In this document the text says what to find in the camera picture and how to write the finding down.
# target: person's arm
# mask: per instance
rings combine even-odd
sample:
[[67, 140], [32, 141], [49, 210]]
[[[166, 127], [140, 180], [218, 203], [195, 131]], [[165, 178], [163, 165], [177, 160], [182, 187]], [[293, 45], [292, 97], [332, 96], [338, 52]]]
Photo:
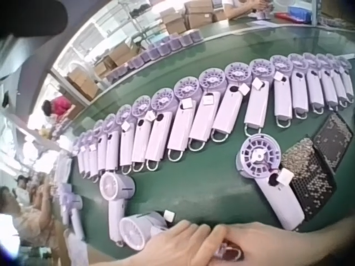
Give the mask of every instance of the person's arm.
[[42, 189], [42, 205], [40, 208], [39, 227], [45, 229], [52, 221], [52, 208], [50, 202], [50, 186], [45, 181]]

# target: hand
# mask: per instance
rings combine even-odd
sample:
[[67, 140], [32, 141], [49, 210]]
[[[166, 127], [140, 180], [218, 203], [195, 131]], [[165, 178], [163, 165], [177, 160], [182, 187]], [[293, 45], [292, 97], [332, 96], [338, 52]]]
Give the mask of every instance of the hand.
[[209, 266], [309, 265], [317, 251], [314, 239], [306, 233], [285, 231], [261, 223], [227, 226], [226, 239], [237, 244], [244, 260], [237, 263], [214, 260]]
[[268, 7], [268, 3], [265, 0], [249, 0], [249, 4], [252, 9], [264, 10]]
[[207, 266], [226, 233], [225, 226], [216, 226], [211, 231], [205, 224], [181, 221], [153, 237], [144, 250], [132, 257], [129, 265]]

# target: red shirt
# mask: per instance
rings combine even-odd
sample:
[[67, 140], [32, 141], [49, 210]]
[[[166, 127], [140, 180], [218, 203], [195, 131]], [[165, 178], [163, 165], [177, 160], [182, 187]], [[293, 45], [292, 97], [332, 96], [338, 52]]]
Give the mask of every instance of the red shirt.
[[72, 103], [64, 96], [59, 96], [50, 101], [50, 103], [52, 104], [52, 113], [58, 116], [64, 115], [72, 106]]

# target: finger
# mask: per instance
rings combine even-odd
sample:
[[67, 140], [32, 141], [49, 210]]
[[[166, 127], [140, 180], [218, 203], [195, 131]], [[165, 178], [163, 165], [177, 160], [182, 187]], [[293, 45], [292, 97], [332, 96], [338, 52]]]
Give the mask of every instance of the finger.
[[170, 228], [168, 231], [166, 231], [166, 234], [169, 234], [170, 236], [177, 236], [181, 232], [185, 231], [190, 227], [191, 223], [187, 220], [182, 220], [180, 221], [177, 225], [173, 226]]
[[199, 229], [199, 226], [197, 224], [193, 223], [190, 225], [190, 227], [188, 229], [186, 229], [185, 231], [180, 233], [180, 236], [182, 239], [184, 239], [184, 238], [190, 239], [191, 236], [197, 231], [197, 229]]
[[211, 258], [219, 249], [226, 235], [227, 228], [225, 226], [216, 226], [202, 243], [201, 248], [197, 251], [197, 254], [194, 257], [193, 265], [208, 265]]
[[191, 236], [190, 243], [194, 248], [194, 250], [199, 250], [202, 243], [211, 233], [211, 227], [207, 224], [201, 225], [196, 232]]

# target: black tray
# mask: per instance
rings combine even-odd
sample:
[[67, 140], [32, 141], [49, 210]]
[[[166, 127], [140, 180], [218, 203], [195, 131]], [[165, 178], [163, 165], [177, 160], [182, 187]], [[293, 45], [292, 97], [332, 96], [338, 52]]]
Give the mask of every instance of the black tray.
[[[333, 171], [311, 139], [303, 139], [296, 145], [297, 151], [286, 151], [282, 156], [282, 166], [295, 173], [290, 186], [305, 213], [305, 221], [310, 221], [335, 193], [337, 185]], [[307, 154], [302, 149], [307, 149], [308, 155], [302, 157]]]
[[332, 170], [336, 172], [352, 138], [351, 129], [341, 116], [334, 112], [314, 136], [313, 143], [324, 155]]

